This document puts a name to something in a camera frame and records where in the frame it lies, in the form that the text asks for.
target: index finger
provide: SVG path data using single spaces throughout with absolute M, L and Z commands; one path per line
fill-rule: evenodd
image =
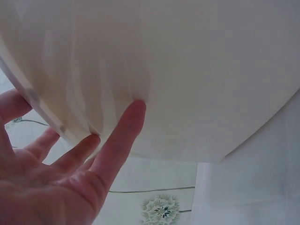
M 143 101 L 135 101 L 127 108 L 89 169 L 98 176 L 107 191 L 143 127 L 145 112 L 146 105 Z
M 4 124 L 21 117 L 31 110 L 31 106 L 16 89 L 0 95 L 0 116 Z

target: white surface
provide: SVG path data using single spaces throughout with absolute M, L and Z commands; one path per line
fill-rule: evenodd
M 300 92 L 220 164 L 198 164 L 191 225 L 297 225 Z
M 295 0 L 3 0 L 0 55 L 73 143 L 89 132 L 106 139 L 141 98 L 133 155 L 219 161 L 300 87 L 298 9 Z

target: toilet lid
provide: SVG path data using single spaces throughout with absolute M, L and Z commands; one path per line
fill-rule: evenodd
M 2 0 L 0 64 L 74 144 L 142 99 L 133 156 L 217 162 L 300 87 L 297 4 Z

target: hand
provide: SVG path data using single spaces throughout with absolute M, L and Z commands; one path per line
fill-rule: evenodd
M 100 138 L 90 135 L 51 165 L 43 164 L 59 139 L 51 128 L 13 151 L 4 124 L 31 107 L 16 90 L 0 95 L 0 224 L 90 225 L 140 133 L 145 103 L 135 101 L 93 158 Z

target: grout line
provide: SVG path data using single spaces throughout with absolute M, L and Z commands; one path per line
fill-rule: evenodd
M 109 191 L 109 193 L 134 194 L 134 193 L 146 193 L 146 192 L 154 192 L 154 191 L 172 191 L 172 190 L 187 190 L 187 189 L 195 189 L 195 187 L 177 187 L 177 188 L 154 189 L 154 190 L 146 190 L 146 191 Z

